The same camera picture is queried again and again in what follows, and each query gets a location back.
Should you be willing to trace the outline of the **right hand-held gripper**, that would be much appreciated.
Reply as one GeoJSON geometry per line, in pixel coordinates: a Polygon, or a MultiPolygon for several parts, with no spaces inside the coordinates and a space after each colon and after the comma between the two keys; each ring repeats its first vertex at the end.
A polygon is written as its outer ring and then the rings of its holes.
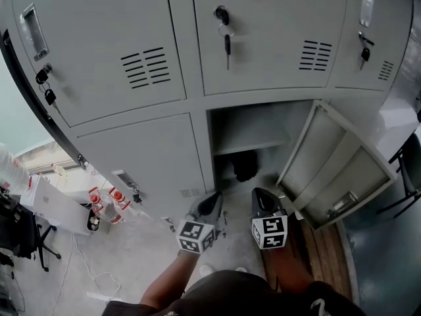
{"type": "Polygon", "coordinates": [[[261,250],[285,246],[287,213],[280,198],[263,188],[254,188],[251,222],[252,235],[261,250]]]}

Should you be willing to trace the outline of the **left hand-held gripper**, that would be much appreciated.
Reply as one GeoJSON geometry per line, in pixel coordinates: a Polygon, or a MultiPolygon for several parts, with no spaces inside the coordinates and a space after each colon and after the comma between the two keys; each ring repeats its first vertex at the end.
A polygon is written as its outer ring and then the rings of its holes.
{"type": "MultiPolygon", "coordinates": [[[[213,245],[218,235],[226,238],[227,211],[222,211],[222,204],[221,192],[207,194],[192,203],[176,230],[181,250],[203,254],[213,245]]],[[[175,232],[174,221],[170,217],[161,219],[169,225],[171,232],[175,232]]]]}

